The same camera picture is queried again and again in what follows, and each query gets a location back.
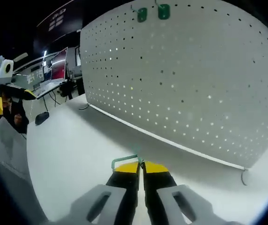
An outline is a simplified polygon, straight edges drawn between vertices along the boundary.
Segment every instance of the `person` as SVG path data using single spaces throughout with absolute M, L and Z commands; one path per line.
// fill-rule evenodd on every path
M 3 104 L 3 115 L 11 126 L 20 134 L 27 133 L 29 120 L 22 105 L 22 100 L 15 102 L 12 100 L 11 94 L 6 90 L 4 85 L 0 86 L 0 94 Z

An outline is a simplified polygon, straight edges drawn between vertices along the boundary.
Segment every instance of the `white table surface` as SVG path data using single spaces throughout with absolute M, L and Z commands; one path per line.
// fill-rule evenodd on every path
M 248 172 L 180 150 L 88 107 L 85 95 L 50 112 L 41 125 L 28 125 L 27 157 L 39 203 L 51 221 L 69 213 L 71 204 L 97 184 L 106 184 L 115 158 L 139 153 L 165 165 L 178 185 L 188 185 L 227 221 L 250 224 L 268 204 L 268 150 Z M 140 179 L 133 225 L 150 225 Z

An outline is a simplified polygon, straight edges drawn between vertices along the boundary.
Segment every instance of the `black mouse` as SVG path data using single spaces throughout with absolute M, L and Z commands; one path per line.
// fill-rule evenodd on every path
M 47 118 L 49 118 L 50 114 L 48 112 L 43 112 L 36 116 L 35 124 L 40 125 L 42 124 Z

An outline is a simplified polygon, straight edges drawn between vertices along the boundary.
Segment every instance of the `black cable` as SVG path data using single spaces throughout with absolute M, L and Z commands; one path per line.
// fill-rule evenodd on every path
M 44 103 L 45 103 L 45 97 L 42 97 L 44 99 Z M 45 108 L 46 108 L 46 111 L 48 112 L 48 108 L 46 107 L 46 103 L 45 103 Z
M 51 99 L 52 99 L 53 101 L 55 101 L 55 105 L 54 105 L 54 106 L 56 107 L 56 103 L 59 104 L 59 105 L 60 105 L 60 103 L 56 101 L 56 95 L 55 95 L 54 91 L 52 91 L 52 92 L 53 92 L 53 94 L 54 94 L 54 96 L 55 96 L 55 99 L 51 96 L 50 93 L 49 93 L 49 95 L 50 95 Z
M 243 181 L 243 173 L 246 171 L 246 169 L 244 171 L 242 171 L 241 173 L 241 182 L 243 183 L 244 186 L 247 186 L 247 184 Z
M 79 110 L 84 110 L 84 109 L 87 109 L 89 106 L 90 106 L 90 104 L 88 104 L 88 106 L 86 106 L 85 108 L 83 108 L 83 109 L 79 109 Z

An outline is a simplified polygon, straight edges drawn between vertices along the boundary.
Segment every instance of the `perforated pegboard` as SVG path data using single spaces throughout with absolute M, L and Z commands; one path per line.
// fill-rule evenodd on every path
M 268 28 L 216 0 L 137 0 L 81 31 L 87 100 L 173 142 L 243 167 L 268 147 Z M 146 7 L 145 22 L 130 9 Z

